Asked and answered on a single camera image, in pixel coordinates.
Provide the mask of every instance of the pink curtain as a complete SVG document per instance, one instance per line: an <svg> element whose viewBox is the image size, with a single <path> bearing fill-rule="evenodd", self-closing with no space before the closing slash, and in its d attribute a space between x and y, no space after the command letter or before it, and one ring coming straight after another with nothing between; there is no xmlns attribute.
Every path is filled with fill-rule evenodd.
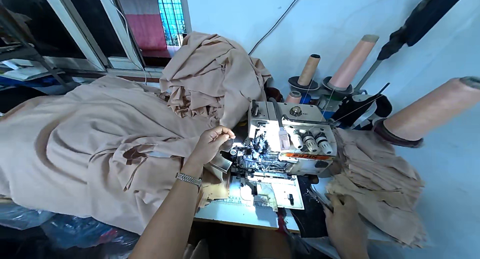
<svg viewBox="0 0 480 259"><path fill-rule="evenodd" d="M139 48L166 50L158 0L119 1Z"/></svg>

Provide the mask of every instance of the wristwatch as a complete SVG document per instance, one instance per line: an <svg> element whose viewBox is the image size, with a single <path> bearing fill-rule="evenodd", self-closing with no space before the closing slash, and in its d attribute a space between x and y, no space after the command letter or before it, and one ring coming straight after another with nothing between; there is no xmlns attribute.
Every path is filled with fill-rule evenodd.
<svg viewBox="0 0 480 259"><path fill-rule="evenodd" d="M202 185L201 178L194 178L193 176L189 176L189 175L182 174L182 173L177 173L177 175L175 177L178 178L179 180L182 180L182 181L185 181L185 182L192 183L192 184L196 185L198 187L199 191L200 191L200 188L202 187L201 186Z"/></svg>

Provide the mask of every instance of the sewing machine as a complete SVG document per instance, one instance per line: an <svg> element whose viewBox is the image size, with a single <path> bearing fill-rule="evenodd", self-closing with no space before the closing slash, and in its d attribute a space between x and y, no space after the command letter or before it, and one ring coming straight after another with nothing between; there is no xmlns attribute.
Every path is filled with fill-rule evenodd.
<svg viewBox="0 0 480 259"><path fill-rule="evenodd" d="M253 100L248 138L230 149L231 173L255 203L304 209L297 176L318 175L336 157L332 129L313 105Z"/></svg>

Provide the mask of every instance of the brand label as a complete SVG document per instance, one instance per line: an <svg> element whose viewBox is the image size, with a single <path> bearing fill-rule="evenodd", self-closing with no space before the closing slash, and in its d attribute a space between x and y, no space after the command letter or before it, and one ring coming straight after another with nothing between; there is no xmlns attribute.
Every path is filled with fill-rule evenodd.
<svg viewBox="0 0 480 259"><path fill-rule="evenodd" d="M292 153L292 152L281 153L280 156L291 157L291 158L300 158L300 159L310 159L310 160L327 160L327 159L332 158L332 156L312 155L312 154Z"/></svg>

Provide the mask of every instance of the fabric pile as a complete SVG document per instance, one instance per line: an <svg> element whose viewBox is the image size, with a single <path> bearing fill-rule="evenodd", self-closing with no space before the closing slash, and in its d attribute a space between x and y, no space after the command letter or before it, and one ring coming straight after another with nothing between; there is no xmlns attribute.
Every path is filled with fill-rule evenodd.
<svg viewBox="0 0 480 259"><path fill-rule="evenodd" d="M234 127L252 99L267 100L263 85L270 77L238 43L194 31L165 67L160 89L171 93L168 105L178 116L202 115Z"/></svg>
<svg viewBox="0 0 480 259"><path fill-rule="evenodd" d="M105 76L7 112L0 118L0 197L141 234L201 133L219 123L233 127L249 101L265 95L268 71L241 47L201 33L187 41L164 71L162 83L178 90L168 102L157 88ZM189 68L197 51L204 61ZM172 106L180 100L189 103ZM206 171L204 193L214 199L208 189L226 185L208 178Z"/></svg>
<svg viewBox="0 0 480 259"><path fill-rule="evenodd" d="M371 131L337 129L335 134L340 171L327 191L353 196L372 224L402 244L421 247L426 234L414 209L424 183L417 170Z"/></svg>

